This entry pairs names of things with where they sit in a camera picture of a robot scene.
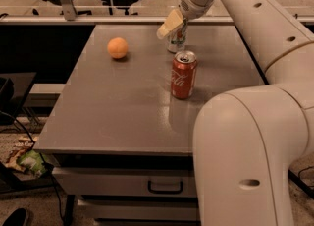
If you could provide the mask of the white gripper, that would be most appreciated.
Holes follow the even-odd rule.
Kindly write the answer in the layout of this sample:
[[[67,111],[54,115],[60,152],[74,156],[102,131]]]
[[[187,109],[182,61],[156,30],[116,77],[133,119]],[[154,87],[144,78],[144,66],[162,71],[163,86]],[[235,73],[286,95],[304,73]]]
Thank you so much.
[[[164,23],[157,30],[157,37],[163,39],[183,25],[183,17],[188,20],[202,17],[210,8],[210,4],[197,3],[196,0],[179,0],[179,9],[170,12]]]

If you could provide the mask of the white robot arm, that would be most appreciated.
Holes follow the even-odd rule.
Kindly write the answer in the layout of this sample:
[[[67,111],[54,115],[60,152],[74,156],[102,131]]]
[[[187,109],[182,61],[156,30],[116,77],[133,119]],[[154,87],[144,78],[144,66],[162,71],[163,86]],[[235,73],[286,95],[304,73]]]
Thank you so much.
[[[180,0],[201,17],[214,0]],[[211,98],[193,130],[201,226],[294,226],[288,169],[314,149],[314,35],[275,0],[221,0],[267,79]]]

